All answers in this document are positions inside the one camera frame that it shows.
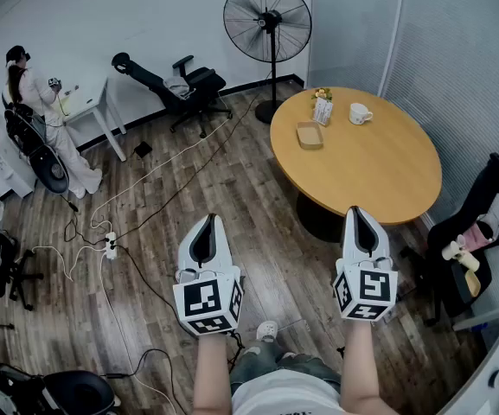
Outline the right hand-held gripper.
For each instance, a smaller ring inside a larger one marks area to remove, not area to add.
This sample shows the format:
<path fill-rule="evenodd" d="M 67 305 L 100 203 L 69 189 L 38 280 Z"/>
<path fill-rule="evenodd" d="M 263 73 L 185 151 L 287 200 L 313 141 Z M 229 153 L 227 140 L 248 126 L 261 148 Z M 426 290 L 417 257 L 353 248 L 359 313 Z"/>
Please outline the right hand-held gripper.
<path fill-rule="evenodd" d="M 346 214 L 342 255 L 348 261 L 336 261 L 333 283 L 341 318 L 379 321 L 395 305 L 398 272 L 389 257 L 387 232 L 361 207 Z"/>

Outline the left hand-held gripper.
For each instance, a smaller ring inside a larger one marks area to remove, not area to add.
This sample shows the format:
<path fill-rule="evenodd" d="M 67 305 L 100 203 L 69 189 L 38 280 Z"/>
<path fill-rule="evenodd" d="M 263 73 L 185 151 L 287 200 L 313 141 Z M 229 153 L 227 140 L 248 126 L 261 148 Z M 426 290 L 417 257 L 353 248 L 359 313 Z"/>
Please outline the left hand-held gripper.
<path fill-rule="evenodd" d="M 176 274 L 173 286 L 176 314 L 192 335 L 238 328 L 244 291 L 240 268 L 232 264 L 222 218 L 206 215 L 191 227 L 179 246 L 178 267 L 184 270 Z M 202 267 L 227 269 L 196 271 Z"/>

